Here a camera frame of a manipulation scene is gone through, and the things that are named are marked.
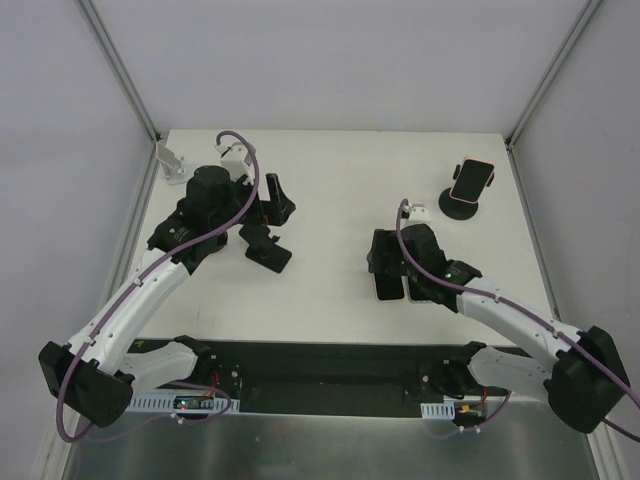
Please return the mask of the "white-cased phone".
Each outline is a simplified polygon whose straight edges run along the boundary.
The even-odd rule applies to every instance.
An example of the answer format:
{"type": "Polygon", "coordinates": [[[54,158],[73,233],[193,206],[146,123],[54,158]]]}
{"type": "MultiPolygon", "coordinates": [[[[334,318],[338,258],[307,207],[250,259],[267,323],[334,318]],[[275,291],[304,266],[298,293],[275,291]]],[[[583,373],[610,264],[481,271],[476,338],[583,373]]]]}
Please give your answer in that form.
{"type": "Polygon", "coordinates": [[[379,301],[397,301],[405,298],[403,280],[384,273],[375,273],[374,288],[379,301]]]}

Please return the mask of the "left aluminium frame post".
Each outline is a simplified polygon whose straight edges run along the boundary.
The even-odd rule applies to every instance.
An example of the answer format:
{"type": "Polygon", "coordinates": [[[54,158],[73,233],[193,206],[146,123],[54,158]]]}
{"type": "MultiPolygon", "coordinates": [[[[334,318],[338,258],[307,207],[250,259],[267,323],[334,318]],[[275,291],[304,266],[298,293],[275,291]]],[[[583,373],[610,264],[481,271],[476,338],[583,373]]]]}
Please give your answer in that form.
{"type": "Polygon", "coordinates": [[[75,5],[85,20],[96,44],[109,66],[117,84],[127,100],[135,117],[143,128],[146,136],[153,143],[162,139],[162,133],[157,128],[142,96],[135,85],[128,68],[126,67],[118,48],[103,20],[96,4],[91,0],[76,0],[75,5]]]}

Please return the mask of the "pink-cased phone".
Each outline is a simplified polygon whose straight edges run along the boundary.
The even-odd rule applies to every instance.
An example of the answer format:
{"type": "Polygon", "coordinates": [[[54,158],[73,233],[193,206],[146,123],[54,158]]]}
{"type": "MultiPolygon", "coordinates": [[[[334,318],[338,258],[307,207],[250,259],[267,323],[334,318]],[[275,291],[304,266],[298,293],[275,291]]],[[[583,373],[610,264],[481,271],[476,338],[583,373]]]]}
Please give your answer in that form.
{"type": "Polygon", "coordinates": [[[454,184],[449,196],[457,201],[475,204],[494,176],[493,163],[467,157],[456,166],[453,176],[454,184]]]}

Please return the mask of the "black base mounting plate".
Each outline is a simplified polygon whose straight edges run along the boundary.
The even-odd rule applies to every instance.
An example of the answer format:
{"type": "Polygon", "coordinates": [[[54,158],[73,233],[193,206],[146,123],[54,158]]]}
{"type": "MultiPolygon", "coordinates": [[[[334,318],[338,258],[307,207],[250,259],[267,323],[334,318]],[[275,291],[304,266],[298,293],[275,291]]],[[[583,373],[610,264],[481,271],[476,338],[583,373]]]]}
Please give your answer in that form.
{"type": "Polygon", "coordinates": [[[502,397],[499,387],[455,383],[461,345],[209,341],[211,367],[190,383],[218,386],[243,413],[417,418],[444,394],[502,397]]]}

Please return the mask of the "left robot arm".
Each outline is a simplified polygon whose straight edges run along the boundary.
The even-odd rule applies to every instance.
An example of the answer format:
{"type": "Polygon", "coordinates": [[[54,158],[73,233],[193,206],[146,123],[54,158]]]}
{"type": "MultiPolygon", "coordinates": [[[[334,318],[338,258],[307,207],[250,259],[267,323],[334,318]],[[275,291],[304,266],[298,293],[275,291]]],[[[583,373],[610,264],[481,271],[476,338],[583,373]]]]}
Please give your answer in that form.
{"type": "Polygon", "coordinates": [[[247,259],[281,273],[292,254],[270,234],[296,205],[275,173],[265,176],[269,198],[260,199],[245,174],[205,165],[186,184],[175,210],[154,230],[131,277],[103,309],[66,344],[48,342],[38,355],[48,389],[56,398],[56,423],[71,408],[92,425],[113,424],[130,401],[161,385],[182,381],[199,389],[210,380],[210,350],[182,335],[144,354],[129,351],[161,304],[210,255],[223,249],[227,231],[240,227],[247,259]]]}

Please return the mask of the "right aluminium frame post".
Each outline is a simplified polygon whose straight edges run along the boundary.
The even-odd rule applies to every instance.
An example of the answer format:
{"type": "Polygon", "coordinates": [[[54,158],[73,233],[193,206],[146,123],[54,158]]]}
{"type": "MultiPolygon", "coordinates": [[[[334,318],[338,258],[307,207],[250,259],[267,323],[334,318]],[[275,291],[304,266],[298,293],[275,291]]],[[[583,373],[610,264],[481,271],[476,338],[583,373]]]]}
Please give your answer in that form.
{"type": "Polygon", "coordinates": [[[531,96],[527,100],[515,125],[510,130],[510,133],[505,137],[505,145],[508,152],[511,152],[514,149],[517,142],[522,137],[534,114],[542,105],[546,95],[554,86],[557,77],[563,71],[563,68],[566,66],[574,50],[577,48],[577,45],[582,40],[590,25],[605,4],[605,0],[588,0],[581,7],[576,19],[571,24],[568,32],[554,53],[549,65],[546,67],[531,96]]]}

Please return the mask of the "silver folding phone stand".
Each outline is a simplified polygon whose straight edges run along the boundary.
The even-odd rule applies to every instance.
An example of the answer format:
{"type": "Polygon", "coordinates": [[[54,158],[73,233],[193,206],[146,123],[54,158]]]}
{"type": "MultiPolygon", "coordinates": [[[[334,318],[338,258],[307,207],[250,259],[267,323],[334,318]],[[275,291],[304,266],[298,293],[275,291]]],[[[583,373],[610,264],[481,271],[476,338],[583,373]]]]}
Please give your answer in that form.
{"type": "Polygon", "coordinates": [[[154,156],[169,186],[186,184],[198,168],[197,164],[187,161],[184,156],[177,156],[162,142],[155,144],[154,156]]]}

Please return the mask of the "clear-cased phone on table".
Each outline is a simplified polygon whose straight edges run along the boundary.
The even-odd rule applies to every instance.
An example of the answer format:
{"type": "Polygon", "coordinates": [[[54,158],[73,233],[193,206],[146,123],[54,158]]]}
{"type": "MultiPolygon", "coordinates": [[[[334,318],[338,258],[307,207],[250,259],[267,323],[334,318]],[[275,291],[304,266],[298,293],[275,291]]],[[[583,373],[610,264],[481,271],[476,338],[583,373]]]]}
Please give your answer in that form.
{"type": "Polygon", "coordinates": [[[424,303],[431,301],[429,292],[425,292],[418,284],[409,282],[407,288],[408,297],[411,302],[424,303]]]}

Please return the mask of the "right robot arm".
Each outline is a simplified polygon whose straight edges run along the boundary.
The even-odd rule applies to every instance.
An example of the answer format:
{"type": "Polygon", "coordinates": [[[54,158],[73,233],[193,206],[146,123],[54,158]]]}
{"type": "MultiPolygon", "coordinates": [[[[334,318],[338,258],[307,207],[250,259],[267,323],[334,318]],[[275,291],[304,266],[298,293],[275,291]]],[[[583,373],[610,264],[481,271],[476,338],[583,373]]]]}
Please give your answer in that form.
{"type": "Polygon", "coordinates": [[[479,270],[447,258],[426,224],[375,230],[367,263],[379,300],[409,297],[440,305],[523,350],[514,355],[482,342],[467,344],[442,374],[449,396],[482,386],[505,389],[546,403],[567,426],[591,433],[631,391],[608,332],[545,319],[505,297],[479,270]]]}

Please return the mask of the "black phone stand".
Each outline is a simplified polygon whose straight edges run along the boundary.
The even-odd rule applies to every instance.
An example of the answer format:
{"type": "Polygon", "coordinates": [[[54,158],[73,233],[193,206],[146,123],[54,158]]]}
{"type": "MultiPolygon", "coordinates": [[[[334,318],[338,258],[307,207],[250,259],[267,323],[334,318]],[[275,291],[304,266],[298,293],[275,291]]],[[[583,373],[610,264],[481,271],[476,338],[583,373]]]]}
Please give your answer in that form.
{"type": "Polygon", "coordinates": [[[276,274],[282,273],[292,258],[292,252],[278,244],[279,237],[271,236],[266,225],[244,225],[239,235],[247,243],[245,257],[276,274]]]}

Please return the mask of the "black round-base phone mount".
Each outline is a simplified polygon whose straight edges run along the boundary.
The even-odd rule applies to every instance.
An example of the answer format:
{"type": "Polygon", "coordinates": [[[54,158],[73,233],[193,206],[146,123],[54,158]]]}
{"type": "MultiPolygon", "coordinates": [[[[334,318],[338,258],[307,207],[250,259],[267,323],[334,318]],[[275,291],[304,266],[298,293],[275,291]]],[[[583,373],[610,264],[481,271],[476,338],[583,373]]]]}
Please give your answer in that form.
{"type": "Polygon", "coordinates": [[[449,196],[451,187],[443,190],[438,198],[438,206],[441,212],[447,217],[458,221],[471,219],[478,211],[479,200],[475,204],[454,200],[449,196]]]}

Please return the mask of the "aluminium frame post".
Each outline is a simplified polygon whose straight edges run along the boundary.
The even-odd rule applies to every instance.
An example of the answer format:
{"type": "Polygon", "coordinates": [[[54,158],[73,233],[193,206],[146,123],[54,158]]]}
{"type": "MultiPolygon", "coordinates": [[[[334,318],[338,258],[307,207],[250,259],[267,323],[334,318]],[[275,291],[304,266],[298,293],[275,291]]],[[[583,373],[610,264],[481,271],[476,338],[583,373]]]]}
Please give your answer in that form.
{"type": "Polygon", "coordinates": [[[563,68],[566,66],[574,50],[577,48],[577,45],[582,40],[590,25],[605,4],[605,0],[588,0],[581,7],[576,19],[571,24],[568,32],[554,53],[549,65],[546,67],[531,96],[527,100],[515,125],[510,130],[510,133],[505,137],[505,145],[508,152],[511,152],[514,149],[517,142],[522,137],[534,114],[542,105],[546,95],[554,86],[557,77],[563,71],[563,68]]]}
{"type": "Polygon", "coordinates": [[[76,0],[75,5],[85,20],[96,44],[109,66],[117,84],[127,100],[135,117],[143,128],[146,136],[153,143],[162,139],[162,133],[157,128],[142,96],[135,85],[128,68],[126,67],[118,48],[103,20],[96,4],[91,0],[76,0]]]}

